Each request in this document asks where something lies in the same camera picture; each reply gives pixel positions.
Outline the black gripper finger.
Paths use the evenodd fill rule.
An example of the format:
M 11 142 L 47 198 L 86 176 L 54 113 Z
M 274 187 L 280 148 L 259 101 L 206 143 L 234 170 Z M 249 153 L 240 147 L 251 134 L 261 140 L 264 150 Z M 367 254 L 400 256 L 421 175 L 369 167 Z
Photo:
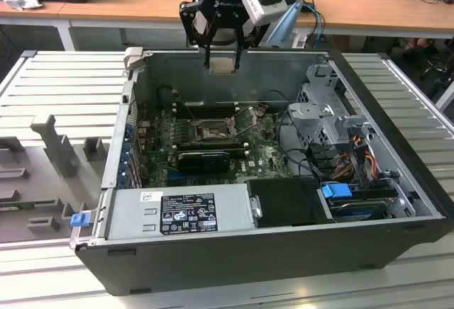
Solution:
M 249 47 L 257 47 L 262 41 L 267 32 L 267 26 L 253 26 L 251 32 L 247 35 L 243 32 L 243 24 L 241 22 L 233 21 L 232 29 L 236 37 L 236 55 L 234 60 L 234 70 L 240 67 L 240 57 L 244 50 Z
M 197 14 L 201 14 L 205 20 L 206 25 L 203 32 L 200 33 L 195 26 Z M 179 5 L 179 16 L 184 26 L 188 41 L 197 45 L 200 49 L 204 49 L 204 67 L 210 67 L 211 44 L 215 36 L 215 22 L 214 19 L 207 18 L 214 14 L 212 1 L 183 1 Z

